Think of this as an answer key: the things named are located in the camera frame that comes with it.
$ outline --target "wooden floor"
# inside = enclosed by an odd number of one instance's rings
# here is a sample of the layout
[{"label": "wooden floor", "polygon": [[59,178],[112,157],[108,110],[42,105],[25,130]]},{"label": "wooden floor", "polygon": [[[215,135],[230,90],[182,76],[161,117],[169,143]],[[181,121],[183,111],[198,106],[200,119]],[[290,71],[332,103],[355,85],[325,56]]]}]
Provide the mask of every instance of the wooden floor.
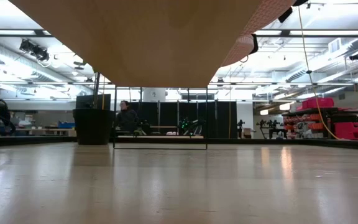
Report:
[{"label": "wooden floor", "polygon": [[358,150],[209,147],[2,147],[0,223],[358,223]]}]

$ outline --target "black trash can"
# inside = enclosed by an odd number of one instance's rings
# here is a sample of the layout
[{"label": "black trash can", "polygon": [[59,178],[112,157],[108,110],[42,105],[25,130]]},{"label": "black trash can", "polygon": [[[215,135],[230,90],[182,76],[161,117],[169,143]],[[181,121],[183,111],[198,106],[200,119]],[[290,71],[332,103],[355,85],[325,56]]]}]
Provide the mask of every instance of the black trash can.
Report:
[{"label": "black trash can", "polygon": [[80,145],[109,143],[114,112],[101,109],[73,110],[77,140]]}]

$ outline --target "ceiling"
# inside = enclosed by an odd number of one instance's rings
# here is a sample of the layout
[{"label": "ceiling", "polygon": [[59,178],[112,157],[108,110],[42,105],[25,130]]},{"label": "ceiling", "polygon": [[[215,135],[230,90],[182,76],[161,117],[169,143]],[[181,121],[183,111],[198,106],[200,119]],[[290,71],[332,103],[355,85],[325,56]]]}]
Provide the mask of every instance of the ceiling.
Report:
[{"label": "ceiling", "polygon": [[[323,29],[323,30],[358,30],[358,0],[310,0],[310,5],[301,6],[301,16],[303,22],[303,28],[306,30],[310,29]],[[21,12],[13,4],[6,0],[0,0],[0,29],[42,29],[36,22]],[[264,28],[264,30],[272,29],[300,29],[300,21],[298,17],[297,9],[294,10],[293,14],[284,22],[280,23],[274,21]],[[35,57],[29,54],[23,54],[23,51],[19,50],[19,46],[23,39],[28,39],[32,43],[40,45],[48,49],[50,54],[50,60],[48,62],[38,63]],[[336,40],[336,37],[310,37],[305,38],[305,49],[308,60],[314,61],[313,64],[318,64],[317,59],[327,54],[329,51],[329,43]],[[342,41],[353,42],[356,38],[346,38]],[[218,78],[223,78],[224,82],[259,82],[259,83],[272,83],[272,82],[286,82],[286,78],[290,77],[291,74],[305,66],[305,53],[303,48],[303,40],[298,37],[259,37],[259,51],[255,54],[244,58],[245,63],[237,62],[232,65],[221,67],[217,70],[212,82],[216,82]],[[35,65],[33,69],[42,69],[45,73],[49,73],[51,76],[61,75],[67,78],[64,82],[84,82],[87,78],[94,80],[93,69],[90,65],[85,65],[83,70],[77,70],[77,65],[74,62],[82,62],[79,56],[75,55],[69,48],[62,44],[59,40],[54,37],[0,37],[0,54],[8,53],[10,55],[18,55],[17,61],[25,62],[30,66]],[[320,73],[321,78],[329,77],[338,72],[344,70],[350,70],[350,68],[356,68],[358,66],[358,60],[350,61],[343,55],[340,55],[325,63],[324,66],[320,64],[314,69],[314,72]],[[11,77],[11,81],[18,81],[17,77]],[[345,73],[344,75],[335,79],[329,80],[328,82],[354,82],[358,78],[358,70],[352,71],[351,73]],[[307,76],[301,76],[294,79],[292,82],[310,82]],[[12,85],[14,88],[26,88],[27,85]],[[59,87],[73,91],[75,88],[85,91],[84,85],[73,86],[73,85],[59,85]],[[88,90],[93,88],[92,85],[86,85]],[[236,95],[243,94],[241,90],[255,90],[254,99],[274,99],[277,95],[284,93],[291,93],[298,91],[292,96],[286,96],[288,99],[296,99],[297,96],[310,93],[310,86],[303,87],[293,86],[280,86],[276,85],[247,85],[242,88],[236,86],[224,85],[221,88],[233,91],[232,98],[236,98]],[[324,86],[324,89],[328,88],[327,91],[338,88],[338,86]],[[81,91],[74,91],[68,98],[74,98],[76,94],[83,93]],[[338,91],[334,91],[330,94],[337,94]],[[37,97],[51,98],[56,92],[48,91],[43,92],[43,96],[39,94]]]}]

